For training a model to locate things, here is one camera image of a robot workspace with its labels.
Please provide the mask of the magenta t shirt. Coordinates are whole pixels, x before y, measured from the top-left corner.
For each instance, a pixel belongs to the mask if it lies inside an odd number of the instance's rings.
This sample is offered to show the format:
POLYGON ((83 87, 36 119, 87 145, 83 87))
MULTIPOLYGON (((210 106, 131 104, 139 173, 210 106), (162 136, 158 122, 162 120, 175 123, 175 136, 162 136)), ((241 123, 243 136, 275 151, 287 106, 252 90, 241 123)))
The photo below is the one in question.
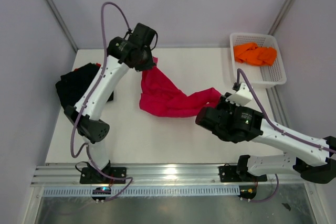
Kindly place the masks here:
POLYGON ((215 88, 186 95, 157 66, 142 72, 139 108, 163 118, 190 118, 204 107, 216 107, 221 94, 215 88))

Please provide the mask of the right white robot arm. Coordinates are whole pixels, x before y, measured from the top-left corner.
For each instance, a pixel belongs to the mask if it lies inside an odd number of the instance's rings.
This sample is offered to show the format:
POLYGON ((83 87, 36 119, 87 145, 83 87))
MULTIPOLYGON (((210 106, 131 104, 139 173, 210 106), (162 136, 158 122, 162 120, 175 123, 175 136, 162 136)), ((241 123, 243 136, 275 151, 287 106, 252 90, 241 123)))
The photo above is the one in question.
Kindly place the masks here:
POLYGON ((195 123, 224 142, 255 142, 283 151, 275 156, 241 155, 235 167, 237 178, 252 182, 267 174, 294 174, 302 179, 327 184, 335 179, 335 137, 314 138, 267 121, 246 106, 237 106, 226 93, 216 107, 204 107, 195 123))

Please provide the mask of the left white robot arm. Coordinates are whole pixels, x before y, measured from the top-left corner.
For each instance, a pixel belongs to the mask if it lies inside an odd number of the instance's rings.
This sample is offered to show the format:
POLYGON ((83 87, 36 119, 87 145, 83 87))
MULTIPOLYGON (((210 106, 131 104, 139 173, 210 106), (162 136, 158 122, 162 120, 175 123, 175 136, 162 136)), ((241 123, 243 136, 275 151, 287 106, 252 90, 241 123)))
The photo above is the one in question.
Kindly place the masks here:
POLYGON ((138 23, 127 35, 115 37, 104 43, 104 62, 88 89, 73 106, 64 113, 73 124, 72 135, 79 133, 89 158, 89 165, 82 172, 85 179, 104 183, 111 178, 111 163, 107 156, 105 138, 109 124, 101 120, 103 108, 118 82, 130 70, 151 70, 156 64, 151 43, 158 40, 157 32, 138 23))

